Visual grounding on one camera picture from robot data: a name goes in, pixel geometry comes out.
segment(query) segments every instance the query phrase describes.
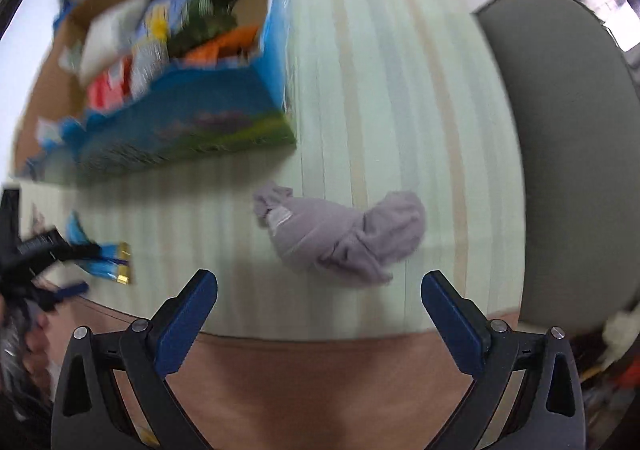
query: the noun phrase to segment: red package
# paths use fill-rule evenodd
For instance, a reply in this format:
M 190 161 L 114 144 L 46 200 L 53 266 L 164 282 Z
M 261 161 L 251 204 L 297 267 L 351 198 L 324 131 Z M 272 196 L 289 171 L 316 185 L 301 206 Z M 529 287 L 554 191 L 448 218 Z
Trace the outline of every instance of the red package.
M 636 356 L 628 369 L 618 376 L 616 382 L 626 388 L 636 388 L 640 385 L 640 356 Z
M 124 56 L 89 85 L 89 108 L 96 112 L 113 112 L 129 97 L 132 56 Z

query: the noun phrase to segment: striped tablecloth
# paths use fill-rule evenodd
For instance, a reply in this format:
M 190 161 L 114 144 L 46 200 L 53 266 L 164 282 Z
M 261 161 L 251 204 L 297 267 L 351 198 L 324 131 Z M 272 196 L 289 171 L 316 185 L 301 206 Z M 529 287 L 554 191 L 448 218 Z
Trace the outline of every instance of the striped tablecloth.
M 78 210 L 90 237 L 132 246 L 133 284 L 94 278 L 89 298 L 150 317 L 204 267 L 220 287 L 206 332 L 381 337 L 433 328 L 419 289 L 426 272 L 440 269 L 484 313 L 517 310 L 525 240 L 518 142 L 497 66 L 464 1 L 291 3 L 298 148 L 63 191 L 63 207 Z M 252 192 L 268 179 L 359 209 L 388 191 L 415 191 L 426 236 L 393 266 L 386 287 L 348 289 L 294 274 L 252 213 Z

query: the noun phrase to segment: screw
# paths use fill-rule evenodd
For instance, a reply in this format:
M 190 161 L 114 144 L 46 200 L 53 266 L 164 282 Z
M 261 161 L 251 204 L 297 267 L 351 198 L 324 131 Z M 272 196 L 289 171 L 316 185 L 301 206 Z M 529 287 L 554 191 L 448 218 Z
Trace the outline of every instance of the screw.
M 78 329 L 74 331 L 74 338 L 76 340 L 82 340 L 86 336 L 87 332 L 88 330 L 86 327 L 78 327 Z
M 491 328 L 497 333 L 504 333 L 507 331 L 507 322 L 504 320 L 491 320 Z
M 131 330 L 135 333 L 141 333 L 142 331 L 145 331 L 148 326 L 148 321 L 143 318 L 139 318 L 131 324 Z
M 560 327 L 551 327 L 551 334 L 558 340 L 562 340 L 566 336 Z

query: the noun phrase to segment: blue clip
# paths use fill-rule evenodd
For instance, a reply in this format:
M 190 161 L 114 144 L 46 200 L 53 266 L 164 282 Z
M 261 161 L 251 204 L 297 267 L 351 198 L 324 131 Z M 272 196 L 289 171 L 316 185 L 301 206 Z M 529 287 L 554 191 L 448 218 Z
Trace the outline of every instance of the blue clip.
M 216 277 L 201 269 L 151 319 L 150 348 L 155 354 L 154 366 L 162 378 L 180 369 L 217 298 Z
M 422 305 L 460 372 L 477 379 L 491 345 L 487 319 L 471 300 L 458 294 L 440 271 L 431 271 L 423 277 L 420 292 Z

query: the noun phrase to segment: cardboard box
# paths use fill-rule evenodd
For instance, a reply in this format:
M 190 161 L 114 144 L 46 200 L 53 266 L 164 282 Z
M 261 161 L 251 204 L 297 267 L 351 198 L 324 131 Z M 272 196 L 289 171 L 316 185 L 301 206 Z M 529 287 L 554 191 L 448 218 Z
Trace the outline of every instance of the cardboard box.
M 111 113 L 88 115 L 78 78 L 63 70 L 63 51 L 84 40 L 92 20 L 123 0 L 86 0 L 62 22 L 17 133 L 15 174 L 74 184 L 199 153 L 268 144 L 294 144 L 287 106 L 286 55 L 290 4 L 269 0 L 260 34 L 261 54 L 248 65 L 175 65 L 148 94 Z M 39 118 L 66 119 L 64 143 L 43 152 Z

